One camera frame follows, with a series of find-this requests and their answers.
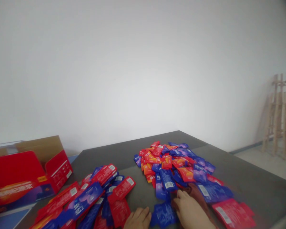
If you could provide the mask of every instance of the hand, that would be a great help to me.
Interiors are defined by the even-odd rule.
[[[178,190],[174,202],[178,206],[178,218],[185,229],[215,229],[199,203],[187,192]]]
[[[130,213],[123,229],[148,229],[152,214],[149,207],[138,208],[136,212]]]

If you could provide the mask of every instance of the barcode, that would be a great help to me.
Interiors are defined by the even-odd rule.
[[[173,188],[173,187],[174,187],[174,185],[173,185],[172,182],[167,182],[167,183],[165,183],[165,188],[166,188],[166,189],[168,189],[168,188]]]
[[[100,198],[95,204],[101,204],[104,198]]]
[[[112,192],[115,188],[116,188],[116,186],[111,186],[111,187],[109,188],[109,191]]]
[[[87,186],[88,186],[88,184],[84,184],[81,189],[85,190],[87,188]]]
[[[67,174],[67,179],[69,178],[69,176],[72,174],[72,171],[70,170]]]
[[[224,211],[221,207],[217,207],[217,208],[215,208],[215,209],[219,212],[219,214],[223,217],[223,219],[225,220],[225,222],[226,222],[227,224],[232,223],[232,221],[230,220],[230,218],[227,216],[227,214],[225,213],[225,211]]]
[[[198,187],[200,188],[200,190],[202,191],[202,194],[204,196],[209,196],[208,191],[206,190],[206,188],[203,185],[198,185]]]
[[[134,181],[131,178],[128,178],[127,181],[130,183],[130,185],[134,184]]]
[[[76,189],[76,188],[72,188],[72,189],[70,190],[71,196],[74,196],[76,193],[77,193],[77,189]]]

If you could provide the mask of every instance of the red snack packet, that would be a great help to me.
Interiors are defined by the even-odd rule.
[[[160,157],[154,157],[153,155],[145,156],[145,162],[149,164],[161,164]]]
[[[106,181],[117,171],[117,167],[113,164],[109,164],[108,166],[104,166],[92,179],[91,183],[99,182],[101,186],[103,186]]]
[[[126,199],[122,200],[117,200],[114,203],[109,203],[113,222],[114,222],[114,227],[124,227],[124,224],[127,220],[127,218],[130,215],[130,209],[128,206],[128,203]]]
[[[141,151],[139,152],[139,156],[143,156],[145,152],[146,152],[146,149],[141,149]]]
[[[172,156],[167,153],[162,157],[162,169],[168,170],[172,167]]]
[[[153,188],[156,189],[156,178],[154,178],[154,179],[152,180],[152,185],[153,185]]]
[[[150,147],[156,147],[157,145],[160,145],[160,141],[154,142]]]
[[[178,148],[178,146],[170,146],[170,145],[164,145],[166,148],[168,148],[169,150],[173,150]]]
[[[79,191],[79,184],[77,182],[74,182],[68,188],[66,188],[60,194],[58,194],[56,197],[51,199],[46,206],[38,210],[35,223],[39,222],[45,216],[53,214],[59,208],[62,208],[67,202],[71,200],[71,198],[74,195],[78,193],[78,191]]]
[[[145,164],[143,166],[144,175],[155,175],[156,173],[152,170],[152,164]]]
[[[145,165],[145,160],[141,158],[141,171],[144,171],[143,166]]]
[[[227,229],[246,229],[256,226],[251,216],[233,198],[214,204],[212,208]]]
[[[219,185],[224,186],[224,183],[220,179],[217,179],[216,177],[214,177],[208,173],[207,173],[207,179],[211,182],[218,183]]]
[[[184,182],[196,182],[194,179],[194,170],[192,167],[177,168]]]
[[[179,168],[181,166],[184,166],[185,162],[187,162],[187,160],[184,157],[179,157],[179,158],[172,160],[172,165],[175,168]]]
[[[113,203],[117,200],[122,200],[136,185],[135,181],[131,177],[126,177],[113,191],[110,196],[107,197],[109,203]]]
[[[254,216],[254,212],[245,203],[239,204],[249,216]]]
[[[162,153],[164,146],[162,145],[157,145],[157,147],[155,148],[155,150],[153,151],[153,155],[154,156],[160,156],[160,154]]]
[[[107,226],[106,219],[102,218],[102,210],[103,210],[103,208],[100,209],[99,214],[95,219],[93,229],[109,229],[109,228],[112,228],[111,226]]]
[[[153,180],[156,179],[155,175],[146,175],[145,177],[146,177],[148,183],[152,183]]]

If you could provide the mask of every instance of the red cardboard box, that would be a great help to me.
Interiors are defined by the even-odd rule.
[[[15,147],[10,155],[0,149],[0,213],[57,194],[73,172],[59,136]]]

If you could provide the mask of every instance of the gray table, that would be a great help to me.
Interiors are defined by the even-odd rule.
[[[74,173],[64,188],[75,181],[80,182],[95,167],[113,163],[121,174],[132,176],[137,182],[127,197],[131,210],[139,206],[149,206],[153,210],[154,204],[160,201],[155,198],[154,189],[136,166],[133,156],[158,140],[161,143],[185,142],[195,154],[214,164],[214,176],[233,191],[237,201],[245,202],[255,213],[256,228],[270,228],[286,215],[286,180],[181,131],[84,150],[72,163]],[[33,225],[38,209],[45,206],[48,200],[39,201],[16,228]]]

